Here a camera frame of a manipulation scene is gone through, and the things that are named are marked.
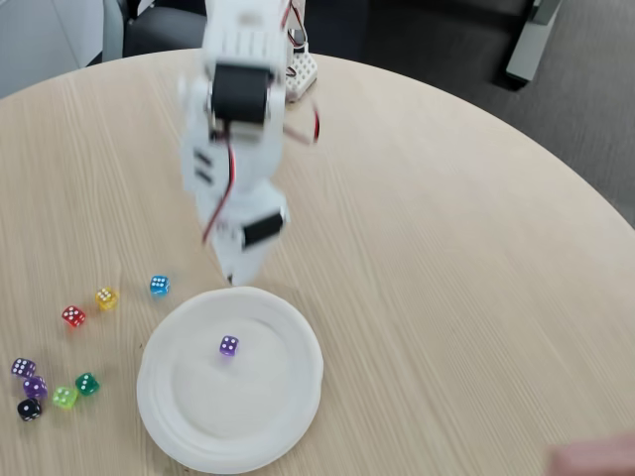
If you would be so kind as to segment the person's hand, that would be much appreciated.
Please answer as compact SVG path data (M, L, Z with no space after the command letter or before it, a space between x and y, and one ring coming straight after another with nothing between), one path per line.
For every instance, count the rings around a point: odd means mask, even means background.
M578 441L555 448L545 474L548 476L632 476L634 435Z

